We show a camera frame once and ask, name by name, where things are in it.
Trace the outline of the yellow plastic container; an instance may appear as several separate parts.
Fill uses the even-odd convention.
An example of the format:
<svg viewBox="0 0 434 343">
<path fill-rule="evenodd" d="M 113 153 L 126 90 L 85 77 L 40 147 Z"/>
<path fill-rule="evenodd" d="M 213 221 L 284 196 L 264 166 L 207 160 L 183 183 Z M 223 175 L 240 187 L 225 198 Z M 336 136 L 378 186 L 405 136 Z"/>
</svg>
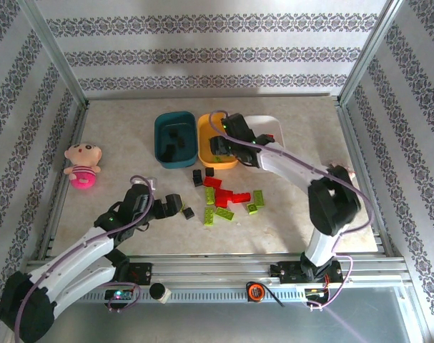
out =
<svg viewBox="0 0 434 343">
<path fill-rule="evenodd" d="M 209 114 L 202 115 L 197 121 L 198 136 L 198 157 L 205 167 L 212 167 L 216 170 L 232 169 L 237 166 L 238 161 L 233 156 L 214 155 L 210 151 L 209 140 L 219 136 L 217 131 L 209 123 Z M 223 162 L 214 162 L 214 156 L 219 156 Z"/>
</svg>

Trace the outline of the white plastic container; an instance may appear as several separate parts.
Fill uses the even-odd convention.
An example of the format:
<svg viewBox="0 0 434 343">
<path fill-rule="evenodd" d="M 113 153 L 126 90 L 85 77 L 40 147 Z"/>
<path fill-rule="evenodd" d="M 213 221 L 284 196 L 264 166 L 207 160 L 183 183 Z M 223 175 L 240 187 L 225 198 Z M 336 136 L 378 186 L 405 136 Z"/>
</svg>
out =
<svg viewBox="0 0 434 343">
<path fill-rule="evenodd" d="M 245 116 L 245 122 L 249 129 L 252 130 L 255 139 L 252 140 L 253 144 L 264 144 L 264 143 L 276 143 L 282 148 L 285 147 L 282 129 L 280 122 L 273 116 L 268 115 L 250 115 Z M 272 140 L 266 134 L 271 134 L 274 136 L 275 140 Z"/>
</svg>

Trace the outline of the dark teal plastic container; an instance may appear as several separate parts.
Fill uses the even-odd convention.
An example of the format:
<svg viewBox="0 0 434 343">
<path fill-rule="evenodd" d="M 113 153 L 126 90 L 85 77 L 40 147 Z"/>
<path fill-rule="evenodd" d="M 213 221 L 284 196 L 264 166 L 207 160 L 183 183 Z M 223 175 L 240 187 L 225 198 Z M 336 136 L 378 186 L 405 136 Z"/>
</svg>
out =
<svg viewBox="0 0 434 343">
<path fill-rule="evenodd" d="M 177 146 L 177 139 L 169 138 L 169 131 L 177 131 L 185 147 Z M 171 161 L 163 161 L 166 145 L 173 144 L 176 151 Z M 192 166 L 198 155 L 197 124 L 194 115 L 188 111 L 176 111 L 159 115 L 154 122 L 154 155 L 165 169 L 181 169 Z"/>
</svg>

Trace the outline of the pink plush doll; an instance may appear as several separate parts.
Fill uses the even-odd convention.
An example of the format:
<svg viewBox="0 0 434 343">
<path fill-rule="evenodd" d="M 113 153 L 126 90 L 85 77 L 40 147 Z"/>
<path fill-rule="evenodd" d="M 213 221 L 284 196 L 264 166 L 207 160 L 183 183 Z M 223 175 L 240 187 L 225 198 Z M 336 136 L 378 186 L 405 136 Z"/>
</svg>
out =
<svg viewBox="0 0 434 343">
<path fill-rule="evenodd" d="M 93 144 L 79 143 L 70 146 L 64 156 L 71 163 L 71 166 L 64 169 L 70 184 L 79 190 L 92 188 L 101 171 L 98 163 L 102 158 L 102 150 Z"/>
</svg>

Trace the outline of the black knob on white block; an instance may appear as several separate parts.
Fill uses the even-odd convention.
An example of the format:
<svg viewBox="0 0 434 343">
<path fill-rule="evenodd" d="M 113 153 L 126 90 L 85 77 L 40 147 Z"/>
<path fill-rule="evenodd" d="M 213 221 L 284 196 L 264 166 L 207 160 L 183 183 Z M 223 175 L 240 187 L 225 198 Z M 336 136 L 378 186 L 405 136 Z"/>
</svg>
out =
<svg viewBox="0 0 434 343">
<path fill-rule="evenodd" d="M 163 283 L 153 283 L 149 288 L 149 295 L 161 304 L 166 304 L 172 295 L 172 291 Z"/>
</svg>

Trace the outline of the small lit electronics board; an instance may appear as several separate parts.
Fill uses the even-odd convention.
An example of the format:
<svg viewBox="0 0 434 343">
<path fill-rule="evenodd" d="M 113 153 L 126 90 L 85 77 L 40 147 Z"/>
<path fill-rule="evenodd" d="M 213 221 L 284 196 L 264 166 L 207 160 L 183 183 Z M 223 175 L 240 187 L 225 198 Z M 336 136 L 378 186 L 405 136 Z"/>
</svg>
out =
<svg viewBox="0 0 434 343">
<path fill-rule="evenodd" d="M 133 300 L 134 290 L 133 289 L 108 289 L 105 291 L 104 299 L 106 301 L 123 301 L 128 302 Z"/>
</svg>

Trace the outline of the small pink white toy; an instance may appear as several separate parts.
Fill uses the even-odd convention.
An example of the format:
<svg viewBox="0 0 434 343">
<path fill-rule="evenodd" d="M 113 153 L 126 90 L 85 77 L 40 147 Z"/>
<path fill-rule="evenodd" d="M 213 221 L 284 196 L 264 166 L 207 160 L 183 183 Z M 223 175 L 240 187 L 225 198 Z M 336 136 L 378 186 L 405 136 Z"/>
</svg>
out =
<svg viewBox="0 0 434 343">
<path fill-rule="evenodd" d="M 342 164 L 340 162 L 336 162 L 336 161 L 332 161 L 329 163 L 330 168 L 334 168 L 336 166 L 342 166 L 347 171 L 349 178 L 351 180 L 353 180 L 356 177 L 355 171 L 350 166 L 344 165 L 344 164 Z"/>
</svg>

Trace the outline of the round orange black device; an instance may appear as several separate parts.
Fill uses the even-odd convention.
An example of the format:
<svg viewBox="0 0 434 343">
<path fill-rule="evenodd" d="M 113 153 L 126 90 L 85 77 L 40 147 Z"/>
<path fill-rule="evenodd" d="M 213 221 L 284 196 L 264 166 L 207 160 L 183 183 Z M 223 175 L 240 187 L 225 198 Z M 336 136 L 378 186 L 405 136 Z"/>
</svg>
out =
<svg viewBox="0 0 434 343">
<path fill-rule="evenodd" d="M 265 286 L 258 282 L 246 283 L 247 301 L 260 303 L 266 296 Z"/>
</svg>

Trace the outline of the grey metal panel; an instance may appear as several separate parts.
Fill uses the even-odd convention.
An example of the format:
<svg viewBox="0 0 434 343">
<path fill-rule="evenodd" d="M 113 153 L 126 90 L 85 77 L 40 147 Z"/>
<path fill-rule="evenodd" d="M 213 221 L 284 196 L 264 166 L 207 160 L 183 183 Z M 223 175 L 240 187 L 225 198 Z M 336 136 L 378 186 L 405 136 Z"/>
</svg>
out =
<svg viewBox="0 0 434 343">
<path fill-rule="evenodd" d="M 430 343 L 387 305 L 310 312 L 288 304 L 74 305 L 39 343 Z"/>
</svg>

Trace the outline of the thin aluminium frame rail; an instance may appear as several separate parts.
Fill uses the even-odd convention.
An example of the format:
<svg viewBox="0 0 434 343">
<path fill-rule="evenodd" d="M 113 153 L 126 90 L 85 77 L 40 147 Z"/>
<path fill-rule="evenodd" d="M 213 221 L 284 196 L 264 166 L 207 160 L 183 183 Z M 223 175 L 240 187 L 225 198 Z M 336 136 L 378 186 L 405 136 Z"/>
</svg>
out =
<svg viewBox="0 0 434 343">
<path fill-rule="evenodd" d="M 86 93 L 88 101 L 96 100 L 140 100 L 140 99 L 191 99 L 191 98 L 260 98 L 260 97 L 320 97 L 328 96 L 338 101 L 339 96 L 326 92 L 318 93 L 259 93 L 259 89 L 176 89 L 148 91 L 106 91 Z"/>
</svg>

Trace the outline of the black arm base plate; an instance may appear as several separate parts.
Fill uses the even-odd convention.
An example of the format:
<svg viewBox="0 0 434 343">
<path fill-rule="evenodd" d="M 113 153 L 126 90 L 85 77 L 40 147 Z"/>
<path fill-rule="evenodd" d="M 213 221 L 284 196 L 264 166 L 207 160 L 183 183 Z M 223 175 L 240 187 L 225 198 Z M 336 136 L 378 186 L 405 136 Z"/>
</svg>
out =
<svg viewBox="0 0 434 343">
<path fill-rule="evenodd" d="M 149 286 L 151 278 L 151 263 L 129 263 L 117 268 L 113 280 L 116 282 L 131 282 L 139 286 Z"/>
<path fill-rule="evenodd" d="M 270 265 L 270 276 L 277 277 L 280 284 L 342 283 L 342 268 L 338 261 L 330 260 L 321 267 L 313 267 L 299 261 L 278 262 Z"/>
</svg>

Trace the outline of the wide aluminium mounting rail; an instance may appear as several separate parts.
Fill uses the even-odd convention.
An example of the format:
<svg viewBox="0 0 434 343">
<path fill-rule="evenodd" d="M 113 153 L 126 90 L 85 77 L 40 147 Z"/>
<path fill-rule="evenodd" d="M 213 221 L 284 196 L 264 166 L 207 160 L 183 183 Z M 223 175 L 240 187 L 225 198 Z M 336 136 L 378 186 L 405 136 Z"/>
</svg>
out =
<svg viewBox="0 0 434 343">
<path fill-rule="evenodd" d="M 412 282 L 402 257 L 384 254 L 353 254 L 350 285 L 388 282 Z M 266 282 L 277 286 L 270 277 L 270 266 L 279 262 L 296 262 L 299 254 L 170 254 L 130 258 L 134 263 L 152 264 L 151 282 L 176 288 L 230 288 L 246 281 Z"/>
</svg>

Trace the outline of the aluminium frame post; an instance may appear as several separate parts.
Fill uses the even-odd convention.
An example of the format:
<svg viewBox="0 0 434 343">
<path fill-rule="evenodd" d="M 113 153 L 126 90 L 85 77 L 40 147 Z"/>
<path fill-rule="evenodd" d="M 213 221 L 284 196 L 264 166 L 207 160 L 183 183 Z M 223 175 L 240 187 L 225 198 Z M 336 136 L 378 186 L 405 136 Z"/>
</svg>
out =
<svg viewBox="0 0 434 343">
<path fill-rule="evenodd" d="M 77 78 L 64 56 L 64 53 L 57 44 L 46 19 L 42 16 L 39 7 L 36 5 L 35 0 L 17 0 L 17 2 L 33 30 L 36 32 L 36 35 L 39 37 L 51 61 L 56 66 L 65 84 L 69 88 L 71 94 L 78 103 L 86 109 L 89 100 L 85 96 Z"/>
<path fill-rule="evenodd" d="M 345 85 L 337 96 L 339 106 L 343 107 L 348 103 L 404 2 L 405 0 L 386 0 Z"/>
</svg>

